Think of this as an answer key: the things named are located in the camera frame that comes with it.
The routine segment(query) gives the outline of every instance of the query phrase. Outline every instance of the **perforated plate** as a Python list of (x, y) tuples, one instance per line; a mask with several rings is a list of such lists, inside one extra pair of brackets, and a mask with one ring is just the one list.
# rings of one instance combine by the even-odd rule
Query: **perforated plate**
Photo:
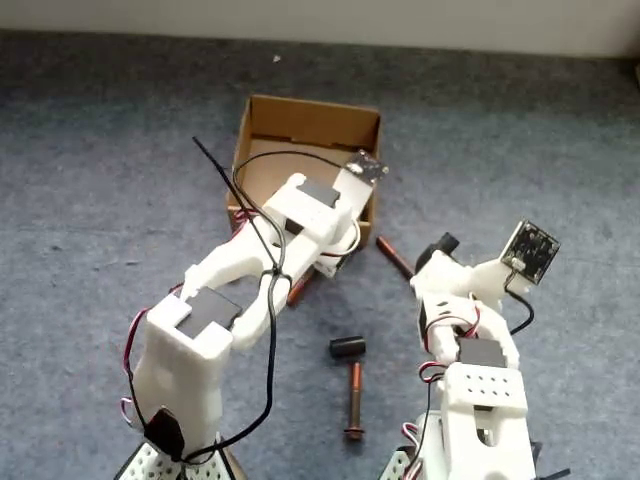
[(396, 450), (380, 475), (379, 480), (402, 480), (404, 469), (409, 465), (409, 456), (404, 450)]
[(450, 405), (482, 405), (527, 411), (522, 374), (512, 368), (452, 363), (445, 374)]
[[(148, 443), (142, 443), (129, 461), (122, 466), (114, 480), (176, 480), (180, 473), (180, 464), (159, 454)], [(189, 467), (185, 471), (189, 480), (233, 480), (233, 474), (220, 453), (216, 452), (207, 463), (198, 467)]]

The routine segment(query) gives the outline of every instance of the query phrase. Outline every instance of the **long screw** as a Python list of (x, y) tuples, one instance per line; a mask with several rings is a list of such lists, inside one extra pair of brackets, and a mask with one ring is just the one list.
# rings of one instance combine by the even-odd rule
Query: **long screw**
[(362, 365), (353, 362), (351, 365), (351, 408), (349, 409), (349, 426), (344, 433), (348, 440), (360, 441), (364, 429), (360, 425), (360, 396), (362, 394)]

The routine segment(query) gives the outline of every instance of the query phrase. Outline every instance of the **box flap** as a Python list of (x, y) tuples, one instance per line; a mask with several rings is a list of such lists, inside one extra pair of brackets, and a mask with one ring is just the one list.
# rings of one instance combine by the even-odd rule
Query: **box flap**
[(373, 152), (380, 114), (374, 109), (292, 98), (253, 95), (253, 135), (295, 143), (343, 145)]

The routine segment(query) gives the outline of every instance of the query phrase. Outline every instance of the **black plastic cap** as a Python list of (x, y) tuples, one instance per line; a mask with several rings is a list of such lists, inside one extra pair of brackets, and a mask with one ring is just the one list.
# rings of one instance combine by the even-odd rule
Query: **black plastic cap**
[(367, 344), (361, 336), (336, 338), (329, 342), (329, 353), (333, 358), (354, 357), (366, 351)]
[(171, 457), (174, 462), (179, 462), (184, 450), (184, 437), (178, 420), (169, 410), (162, 407), (156, 412), (144, 429), (144, 436), (153, 445)]
[(424, 252), (420, 254), (418, 260), (416, 261), (416, 273), (418, 273), (422, 269), (422, 267), (424, 267), (427, 262), (431, 260), (433, 252), (435, 252), (436, 250), (440, 250), (446, 255), (451, 255), (453, 251), (458, 248), (458, 245), (460, 245), (458, 239), (451, 235), (449, 232), (445, 232), (445, 234), (440, 237), (440, 240), (429, 245), (424, 250)]

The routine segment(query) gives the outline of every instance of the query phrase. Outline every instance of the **circuit board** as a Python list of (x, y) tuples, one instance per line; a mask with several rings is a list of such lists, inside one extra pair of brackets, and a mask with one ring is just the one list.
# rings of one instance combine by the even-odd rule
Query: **circuit board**
[(559, 249), (560, 242), (555, 238), (528, 220), (522, 220), (500, 255), (500, 261), (537, 285)]

